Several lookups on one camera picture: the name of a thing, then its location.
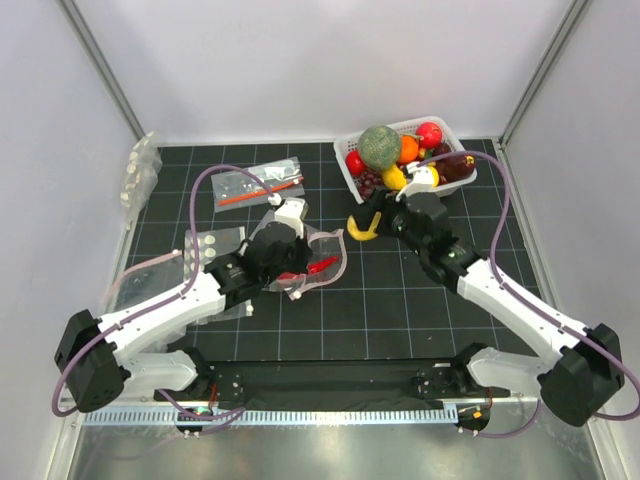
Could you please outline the red chili pepper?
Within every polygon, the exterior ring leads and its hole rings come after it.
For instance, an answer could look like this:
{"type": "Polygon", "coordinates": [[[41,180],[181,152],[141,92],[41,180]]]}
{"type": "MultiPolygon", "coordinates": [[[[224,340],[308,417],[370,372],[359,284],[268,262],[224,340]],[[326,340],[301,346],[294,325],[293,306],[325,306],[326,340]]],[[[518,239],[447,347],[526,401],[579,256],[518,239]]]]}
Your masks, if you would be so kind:
{"type": "Polygon", "coordinates": [[[327,257],[325,259],[322,259],[320,261],[311,263],[308,265],[308,268],[305,272],[303,273],[291,273],[291,272],[285,272],[282,275],[280,275],[278,277],[278,279],[280,281],[284,281],[284,280],[293,280],[295,278],[298,278],[302,275],[317,275],[325,270],[327,270],[329,267],[331,267],[332,265],[336,264],[339,260],[338,256],[330,256],[327,257]]]}

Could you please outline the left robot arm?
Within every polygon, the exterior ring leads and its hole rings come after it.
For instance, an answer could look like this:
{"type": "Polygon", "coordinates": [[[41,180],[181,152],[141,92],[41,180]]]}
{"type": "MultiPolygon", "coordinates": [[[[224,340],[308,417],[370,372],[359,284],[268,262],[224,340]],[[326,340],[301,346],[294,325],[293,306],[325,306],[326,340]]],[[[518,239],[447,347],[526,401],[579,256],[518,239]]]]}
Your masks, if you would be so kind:
{"type": "Polygon", "coordinates": [[[311,255],[304,223],[276,220],[239,249],[197,270],[185,284],[100,318],[88,310],[74,314],[54,354],[60,372],[54,414],[66,414],[59,407],[64,389],[81,413],[108,405],[140,380],[131,362],[144,349],[197,320],[255,299],[284,273],[305,272],[311,255]]]}

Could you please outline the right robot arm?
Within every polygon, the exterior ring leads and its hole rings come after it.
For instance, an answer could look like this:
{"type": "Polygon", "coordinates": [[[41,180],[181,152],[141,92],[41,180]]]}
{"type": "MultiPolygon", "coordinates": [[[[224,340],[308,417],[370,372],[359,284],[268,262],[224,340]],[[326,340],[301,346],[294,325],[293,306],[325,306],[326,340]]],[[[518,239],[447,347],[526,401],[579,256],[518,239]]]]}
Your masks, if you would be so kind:
{"type": "Polygon", "coordinates": [[[623,387],[618,335],[605,324],[590,328],[563,315],[513,283],[453,233],[436,195],[397,197],[378,188],[348,218],[347,229],[357,241],[400,240],[429,279],[488,312],[534,351],[523,356],[487,346],[468,348],[462,364],[450,372],[460,395],[499,387],[536,396],[557,418],[580,427],[623,387]]]}

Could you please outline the yellow lemon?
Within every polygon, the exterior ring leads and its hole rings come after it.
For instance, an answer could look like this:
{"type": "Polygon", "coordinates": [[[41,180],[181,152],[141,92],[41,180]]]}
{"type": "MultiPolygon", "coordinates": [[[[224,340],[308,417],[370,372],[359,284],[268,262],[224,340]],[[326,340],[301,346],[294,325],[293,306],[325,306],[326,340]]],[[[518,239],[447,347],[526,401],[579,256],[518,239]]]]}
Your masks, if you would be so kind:
{"type": "Polygon", "coordinates": [[[432,165],[428,165],[426,169],[427,169],[427,172],[431,175],[432,186],[437,187],[440,183],[440,175],[437,169],[432,165]]]}

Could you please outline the pink zipper dotted bag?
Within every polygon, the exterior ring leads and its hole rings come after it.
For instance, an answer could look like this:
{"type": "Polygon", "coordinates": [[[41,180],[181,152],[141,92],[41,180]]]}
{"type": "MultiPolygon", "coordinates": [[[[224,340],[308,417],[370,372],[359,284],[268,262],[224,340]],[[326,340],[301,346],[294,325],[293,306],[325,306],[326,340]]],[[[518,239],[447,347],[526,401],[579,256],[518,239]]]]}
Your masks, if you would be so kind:
{"type": "Polygon", "coordinates": [[[306,208],[286,204],[265,214],[245,252],[258,267],[266,291],[291,300],[340,279],[347,266],[344,231],[319,231],[306,225],[306,208]]]}

